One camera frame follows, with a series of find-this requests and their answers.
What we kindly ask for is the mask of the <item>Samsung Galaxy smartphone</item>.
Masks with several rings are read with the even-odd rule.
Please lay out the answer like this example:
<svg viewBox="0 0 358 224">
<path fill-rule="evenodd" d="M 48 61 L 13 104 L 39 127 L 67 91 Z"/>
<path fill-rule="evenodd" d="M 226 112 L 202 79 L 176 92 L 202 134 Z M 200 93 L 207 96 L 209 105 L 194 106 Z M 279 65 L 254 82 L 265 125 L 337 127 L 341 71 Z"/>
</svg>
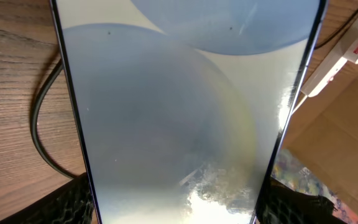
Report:
<svg viewBox="0 0 358 224">
<path fill-rule="evenodd" d="M 100 223 L 253 223 L 328 6 L 50 3 Z"/>
</svg>

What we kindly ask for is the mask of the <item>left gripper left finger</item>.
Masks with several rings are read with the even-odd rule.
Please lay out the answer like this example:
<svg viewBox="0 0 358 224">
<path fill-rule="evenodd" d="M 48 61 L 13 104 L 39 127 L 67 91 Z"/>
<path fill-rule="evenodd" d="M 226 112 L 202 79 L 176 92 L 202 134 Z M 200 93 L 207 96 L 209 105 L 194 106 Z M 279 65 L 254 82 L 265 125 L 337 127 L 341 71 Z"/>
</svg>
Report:
<svg viewBox="0 0 358 224">
<path fill-rule="evenodd" d="M 0 224 L 90 224 L 94 203 L 87 174 L 83 173 Z"/>
</svg>

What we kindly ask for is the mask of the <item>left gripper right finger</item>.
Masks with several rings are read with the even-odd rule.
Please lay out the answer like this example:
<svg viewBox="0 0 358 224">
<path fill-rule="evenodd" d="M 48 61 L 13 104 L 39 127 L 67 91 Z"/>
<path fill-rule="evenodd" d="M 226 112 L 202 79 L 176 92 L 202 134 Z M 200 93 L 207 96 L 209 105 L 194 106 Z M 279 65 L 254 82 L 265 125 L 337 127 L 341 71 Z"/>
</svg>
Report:
<svg viewBox="0 0 358 224">
<path fill-rule="evenodd" d="M 322 195 L 307 195 L 269 178 L 262 185 L 256 206 L 261 224 L 346 224 L 333 215 L 332 201 Z"/>
</svg>

